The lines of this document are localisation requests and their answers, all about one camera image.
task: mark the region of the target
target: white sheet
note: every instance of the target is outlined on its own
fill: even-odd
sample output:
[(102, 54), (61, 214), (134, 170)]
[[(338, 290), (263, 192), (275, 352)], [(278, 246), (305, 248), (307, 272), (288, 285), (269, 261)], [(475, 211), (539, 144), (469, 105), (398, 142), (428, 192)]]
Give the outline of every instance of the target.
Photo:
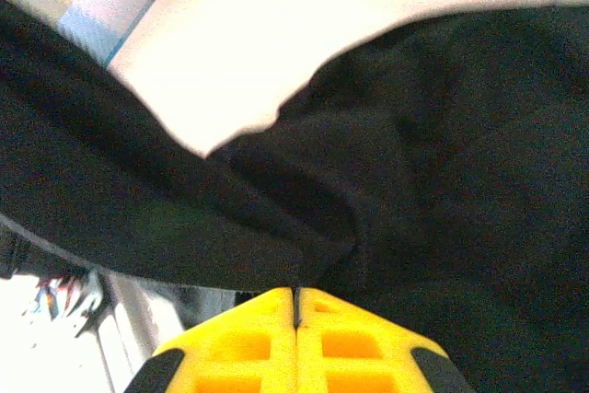
[(110, 70), (206, 155), (270, 125), (326, 59), (358, 40), (436, 11), (554, 1), (156, 0)]

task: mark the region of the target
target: white fabric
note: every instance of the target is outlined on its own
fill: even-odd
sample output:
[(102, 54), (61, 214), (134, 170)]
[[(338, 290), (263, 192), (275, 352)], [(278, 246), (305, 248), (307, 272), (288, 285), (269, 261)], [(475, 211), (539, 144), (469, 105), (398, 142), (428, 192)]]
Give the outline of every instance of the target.
[(271, 124), (326, 59), (383, 29), (442, 11), (554, 1), (156, 0), (110, 70), (205, 155)]

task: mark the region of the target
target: yellow plastic object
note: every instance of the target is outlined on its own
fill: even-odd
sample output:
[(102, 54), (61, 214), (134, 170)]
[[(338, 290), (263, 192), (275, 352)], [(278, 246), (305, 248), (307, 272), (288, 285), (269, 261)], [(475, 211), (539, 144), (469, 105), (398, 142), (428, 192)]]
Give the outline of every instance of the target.
[(435, 342), (316, 289), (274, 289), (159, 349), (184, 360), (167, 393), (431, 393), (414, 348)]
[(182, 333), (156, 350), (184, 360), (167, 393), (294, 393), (293, 292), (273, 289)]

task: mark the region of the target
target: black fabric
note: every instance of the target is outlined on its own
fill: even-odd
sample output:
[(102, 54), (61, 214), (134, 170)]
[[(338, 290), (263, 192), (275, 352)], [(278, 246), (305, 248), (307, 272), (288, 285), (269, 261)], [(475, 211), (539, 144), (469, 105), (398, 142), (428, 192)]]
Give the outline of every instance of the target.
[(477, 391), (587, 385), (586, 6), (393, 29), (206, 160), (6, 2), (0, 29), (20, 235), (160, 282), (320, 287), (438, 340)]

